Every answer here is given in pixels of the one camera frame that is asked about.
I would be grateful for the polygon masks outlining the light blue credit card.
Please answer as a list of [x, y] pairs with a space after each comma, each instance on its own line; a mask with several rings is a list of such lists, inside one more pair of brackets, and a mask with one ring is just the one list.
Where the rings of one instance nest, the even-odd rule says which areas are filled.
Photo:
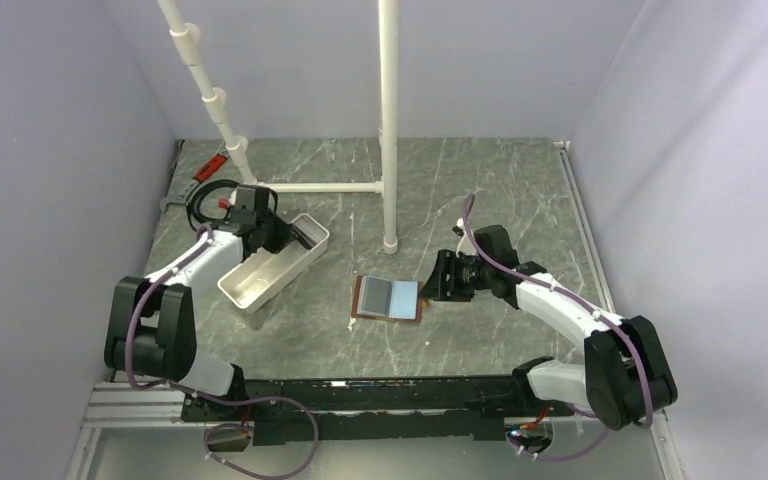
[[391, 283], [388, 314], [397, 320], [414, 321], [419, 309], [419, 283], [394, 281]]

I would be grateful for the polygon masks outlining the dark grey credit card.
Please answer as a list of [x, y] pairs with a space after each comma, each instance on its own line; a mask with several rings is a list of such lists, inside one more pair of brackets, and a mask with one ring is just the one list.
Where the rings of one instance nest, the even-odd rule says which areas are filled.
[[391, 281], [383, 278], [364, 276], [361, 278], [357, 313], [372, 317], [388, 314]]

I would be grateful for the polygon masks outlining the brown leather card holder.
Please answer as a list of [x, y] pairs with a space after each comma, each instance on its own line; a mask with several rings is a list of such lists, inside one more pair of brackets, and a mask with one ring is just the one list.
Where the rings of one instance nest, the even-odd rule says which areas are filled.
[[427, 302], [417, 281], [388, 280], [359, 275], [352, 294], [351, 317], [395, 323], [419, 324]]

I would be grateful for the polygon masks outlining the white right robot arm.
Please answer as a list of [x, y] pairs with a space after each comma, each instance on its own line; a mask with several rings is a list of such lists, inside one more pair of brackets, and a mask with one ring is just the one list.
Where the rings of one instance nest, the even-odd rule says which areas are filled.
[[631, 424], [650, 426], [656, 411], [676, 401], [677, 387], [650, 320], [597, 307], [541, 265], [520, 262], [511, 248], [496, 256], [439, 251], [419, 296], [469, 302], [483, 290], [542, 320], [584, 356], [581, 364], [544, 356], [515, 368], [511, 401], [520, 413], [534, 415], [548, 402], [564, 403], [619, 431]]

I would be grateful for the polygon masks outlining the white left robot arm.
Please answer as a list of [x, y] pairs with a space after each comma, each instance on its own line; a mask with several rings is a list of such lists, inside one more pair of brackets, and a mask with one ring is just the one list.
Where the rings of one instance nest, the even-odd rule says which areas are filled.
[[196, 306], [216, 288], [241, 313], [254, 313], [327, 249], [329, 230], [310, 215], [280, 221], [270, 240], [247, 246], [243, 237], [201, 226], [195, 243], [171, 264], [114, 288], [103, 351], [107, 367], [141, 388], [162, 383], [208, 398], [224, 420], [247, 406], [245, 374], [197, 344]]

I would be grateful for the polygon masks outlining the white plastic tray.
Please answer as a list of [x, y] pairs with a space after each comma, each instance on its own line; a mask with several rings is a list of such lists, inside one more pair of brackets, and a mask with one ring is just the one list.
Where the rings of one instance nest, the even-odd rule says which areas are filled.
[[312, 216], [299, 214], [290, 225], [299, 226], [317, 245], [306, 250], [293, 240], [277, 254], [261, 249], [217, 281], [219, 291], [239, 311], [246, 314], [257, 311], [327, 250], [330, 231]]

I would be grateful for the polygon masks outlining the red handled pliers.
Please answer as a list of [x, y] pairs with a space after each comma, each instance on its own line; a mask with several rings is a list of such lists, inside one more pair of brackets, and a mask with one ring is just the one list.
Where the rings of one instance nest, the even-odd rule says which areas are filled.
[[228, 152], [226, 150], [213, 155], [197, 170], [189, 183], [180, 192], [175, 195], [167, 195], [161, 199], [159, 204], [160, 211], [167, 211], [170, 205], [185, 205], [196, 189], [216, 173], [225, 164], [227, 159]]

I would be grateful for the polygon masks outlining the white PVC pipe frame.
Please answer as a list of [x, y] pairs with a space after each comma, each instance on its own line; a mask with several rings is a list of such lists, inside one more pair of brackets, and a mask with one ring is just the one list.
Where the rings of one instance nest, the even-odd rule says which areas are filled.
[[367, 137], [379, 96], [382, 176], [366, 184], [280, 184], [287, 193], [377, 192], [383, 249], [398, 250], [396, 1], [162, 1], [168, 35], [231, 159], [248, 183], [246, 133], [228, 111], [250, 97], [243, 118], [256, 137]]

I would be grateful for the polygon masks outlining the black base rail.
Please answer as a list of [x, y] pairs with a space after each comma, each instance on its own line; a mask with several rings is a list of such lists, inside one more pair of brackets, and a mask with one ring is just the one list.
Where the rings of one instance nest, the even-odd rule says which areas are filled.
[[321, 440], [468, 437], [571, 416], [562, 403], [526, 403], [512, 374], [454, 377], [256, 379], [215, 402], [186, 396], [187, 423], [244, 424], [257, 446]]

